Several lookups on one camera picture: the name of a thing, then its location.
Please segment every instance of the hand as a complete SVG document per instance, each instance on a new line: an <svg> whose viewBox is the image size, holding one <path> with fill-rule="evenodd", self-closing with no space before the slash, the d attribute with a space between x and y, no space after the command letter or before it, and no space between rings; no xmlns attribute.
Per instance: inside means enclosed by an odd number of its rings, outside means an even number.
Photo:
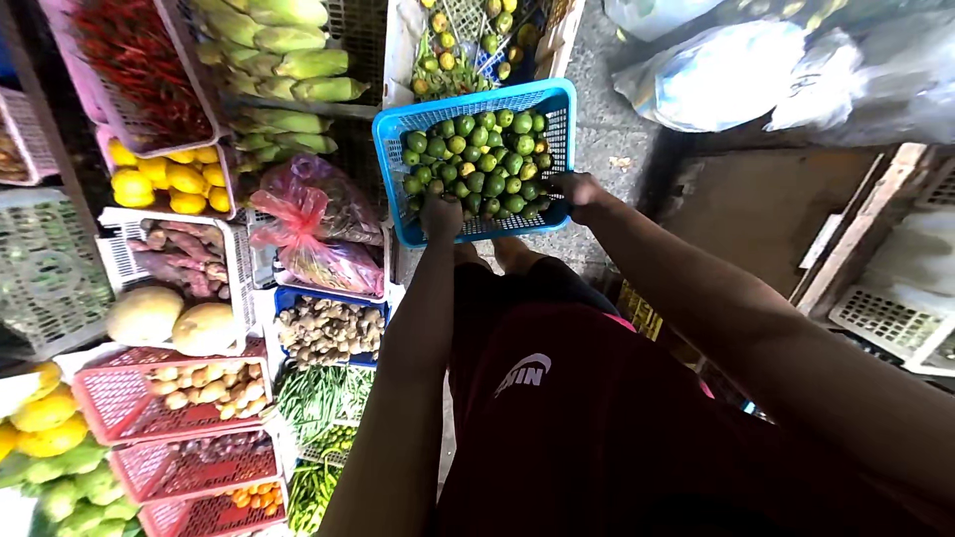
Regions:
<svg viewBox="0 0 955 537"><path fill-rule="evenodd" d="M421 207L421 228L428 234L428 242L454 241L464 226L461 203L454 196L442 200L440 196L429 194Z"/></svg>

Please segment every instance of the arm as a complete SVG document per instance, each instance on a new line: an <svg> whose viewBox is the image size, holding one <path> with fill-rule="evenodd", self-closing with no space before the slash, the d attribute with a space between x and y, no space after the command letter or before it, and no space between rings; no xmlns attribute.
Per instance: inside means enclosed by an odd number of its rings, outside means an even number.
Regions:
<svg viewBox="0 0 955 537"><path fill-rule="evenodd" d="M378 371L320 535L420 536L437 497L461 205L429 199L428 246L385 331Z"/></svg>
<svg viewBox="0 0 955 537"><path fill-rule="evenodd" d="M758 278L664 231L590 174L554 183L630 285L774 419L955 505L955 397L817 326Z"/></svg>

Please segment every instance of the pink plastic bag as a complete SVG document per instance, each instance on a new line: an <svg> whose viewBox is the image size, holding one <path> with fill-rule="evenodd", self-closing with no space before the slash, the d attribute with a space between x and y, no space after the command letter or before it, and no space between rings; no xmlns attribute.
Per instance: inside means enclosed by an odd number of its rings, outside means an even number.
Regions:
<svg viewBox="0 0 955 537"><path fill-rule="evenodd" d="M325 215L329 208L329 196L325 191L292 179L284 183L281 197L275 192L259 190L250 198L255 208L277 219L252 231L249 243L253 247L279 247L279 261L304 282L332 290L383 296L385 273L365 247L318 239L317 235L325 230Z"/></svg>

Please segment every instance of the white plastic basket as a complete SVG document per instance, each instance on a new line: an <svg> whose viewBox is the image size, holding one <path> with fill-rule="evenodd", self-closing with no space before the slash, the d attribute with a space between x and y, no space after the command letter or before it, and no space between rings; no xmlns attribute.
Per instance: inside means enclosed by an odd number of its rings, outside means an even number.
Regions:
<svg viewBox="0 0 955 537"><path fill-rule="evenodd" d="M146 238L146 231L140 223L144 219L190 222L205 226L218 227L225 242L225 268L229 274L232 314L236 319L236 343L226 355L238 355L245 350L245 336L255 326L255 305L252 301L252 262L249 255L248 233L244 226L234 226L215 218L166 214L137 209L106 207L99 222L115 235L108 239L96 239L99 255L106 266L106 275L117 294L130 290L137 284L153 279L133 258L133 252L126 246L127 239ZM172 349L172 342L154 345L163 349Z"/></svg>
<svg viewBox="0 0 955 537"><path fill-rule="evenodd" d="M45 360L105 333L106 271L73 202L55 188L0 193L3 319ZM5 349L12 354L14 349Z"/></svg>
<svg viewBox="0 0 955 537"><path fill-rule="evenodd" d="M0 116L7 134L13 139L20 158L27 166L25 181L2 181L4 184L34 186L43 178L59 173L47 136L33 113L30 100L21 92L0 88Z"/></svg>

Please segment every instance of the blue plastic crate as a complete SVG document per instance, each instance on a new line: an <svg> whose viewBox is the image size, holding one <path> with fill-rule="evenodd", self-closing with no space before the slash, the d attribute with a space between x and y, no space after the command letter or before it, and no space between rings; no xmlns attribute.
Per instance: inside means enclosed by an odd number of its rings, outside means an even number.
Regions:
<svg viewBox="0 0 955 537"><path fill-rule="evenodd" d="M405 133L425 131L432 125L464 114L497 111L509 108L515 113L535 108L547 116L545 136L550 144L553 165L541 172L544 178L574 169L574 132L577 123L577 92L566 78L547 78L527 84L509 86L461 97L421 102L392 108L374 118L371 131L374 146L385 181L388 203L394 218L398 240L406 247L424 247L428 239L421 225L408 210L408 198L401 182L411 168L401 161ZM464 224L456 241L471 242L505 235L523 235L537 231L553 231L570 221L570 206L563 199L555 199L550 208L532 221L518 215L507 220L484 221L475 218Z"/></svg>
<svg viewBox="0 0 955 537"><path fill-rule="evenodd" d="M330 292L321 292L319 290L307 290L301 288L292 288L286 286L279 286L275 290L275 314L278 315L279 312L287 310L295 305L298 302L300 296L313 296L318 299L327 298L335 302L341 302L343 304L357 304L359 306L368 306L375 308L378 311L381 311L381 315L385 317L385 326L388 326L389 310L387 303L373 304L367 300L360 300L358 298L350 298L347 296L339 296L337 294L332 294ZM288 351L285 347L282 348L282 352L288 356ZM367 367L371 369L376 369L378 367L378 362L371 359L371 353L362 353L355 354L349 359L349 365L357 367Z"/></svg>

